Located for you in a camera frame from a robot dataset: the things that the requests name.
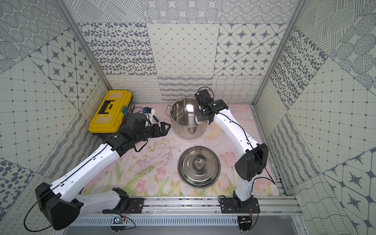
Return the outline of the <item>stainless steel pot lid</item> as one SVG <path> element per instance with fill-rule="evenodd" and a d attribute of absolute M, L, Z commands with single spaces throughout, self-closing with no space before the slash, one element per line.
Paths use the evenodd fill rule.
<path fill-rule="evenodd" d="M 205 189 L 218 180 L 221 163 L 211 149 L 193 146 L 186 149 L 179 157 L 177 172 L 181 180 L 189 187 Z"/>

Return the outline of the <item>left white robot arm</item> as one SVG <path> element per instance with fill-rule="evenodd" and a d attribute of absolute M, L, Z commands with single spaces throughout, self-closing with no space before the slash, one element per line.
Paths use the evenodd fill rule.
<path fill-rule="evenodd" d="M 148 143 L 149 139 L 164 137 L 171 124 L 152 123 L 152 117 L 142 113 L 131 114 L 118 132 L 111 133 L 88 158 L 69 173 L 51 184 L 43 182 L 35 189 L 36 205 L 51 227 L 62 230 L 77 218 L 98 211 L 123 214 L 130 211 L 129 195 L 121 188 L 89 196 L 80 191 L 102 170 L 117 161 L 136 144 Z"/>

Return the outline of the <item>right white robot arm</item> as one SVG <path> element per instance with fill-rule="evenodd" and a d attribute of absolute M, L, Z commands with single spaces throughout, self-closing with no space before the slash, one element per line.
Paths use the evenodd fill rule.
<path fill-rule="evenodd" d="M 216 123 L 239 152 L 239 159 L 234 163 L 239 176 L 238 186 L 231 198 L 220 196 L 218 202 L 223 213 L 260 213 L 259 202 L 253 195 L 257 180 L 266 179 L 276 184 L 266 169 L 269 149 L 266 144 L 253 140 L 245 129 L 236 121 L 228 105 L 221 99 L 214 100 L 209 87 L 201 87 L 195 93 L 199 109 L 195 112 L 199 121 Z"/>

